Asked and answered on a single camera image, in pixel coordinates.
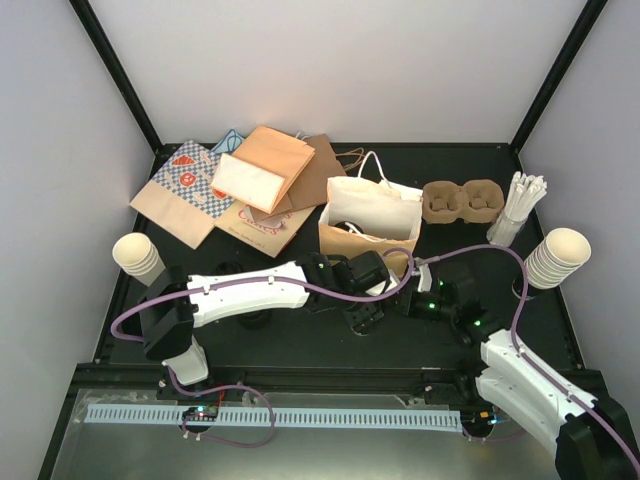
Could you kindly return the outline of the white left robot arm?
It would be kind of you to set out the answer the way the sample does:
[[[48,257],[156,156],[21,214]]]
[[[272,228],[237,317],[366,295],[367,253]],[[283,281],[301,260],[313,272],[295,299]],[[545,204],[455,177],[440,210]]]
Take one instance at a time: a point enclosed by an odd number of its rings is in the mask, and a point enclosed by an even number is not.
[[[140,297],[140,303],[156,303],[136,317],[145,357],[169,367],[184,392],[202,399],[213,391],[215,376],[195,338],[196,329],[274,309],[354,305],[356,297],[375,299],[398,285],[397,275],[375,251],[352,259],[312,252],[271,269],[213,276],[189,275],[173,266]]]

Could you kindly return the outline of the orange kraft paper bag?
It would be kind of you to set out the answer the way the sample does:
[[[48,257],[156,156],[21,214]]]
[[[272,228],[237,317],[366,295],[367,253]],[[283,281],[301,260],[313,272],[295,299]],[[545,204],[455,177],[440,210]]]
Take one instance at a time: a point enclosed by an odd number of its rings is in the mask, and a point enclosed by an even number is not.
[[[318,221],[320,252],[351,259],[369,250],[379,254],[390,251],[384,262],[401,275],[408,260],[395,250],[412,252],[417,244],[422,225],[422,191],[388,180],[383,171],[379,172],[379,181],[368,180],[363,170],[360,166],[354,177],[328,179],[328,201]],[[341,221],[358,225],[364,235],[333,228]]]

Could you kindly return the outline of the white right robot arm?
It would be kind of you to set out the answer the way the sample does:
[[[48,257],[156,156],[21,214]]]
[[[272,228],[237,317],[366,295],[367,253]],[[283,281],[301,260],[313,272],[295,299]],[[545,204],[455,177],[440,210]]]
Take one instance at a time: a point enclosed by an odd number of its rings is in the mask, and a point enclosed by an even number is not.
[[[626,410],[554,370],[484,308],[463,265],[418,261],[392,302],[413,318],[447,324],[473,351],[454,379],[457,396],[506,413],[545,448],[563,479],[636,479],[639,449]]]

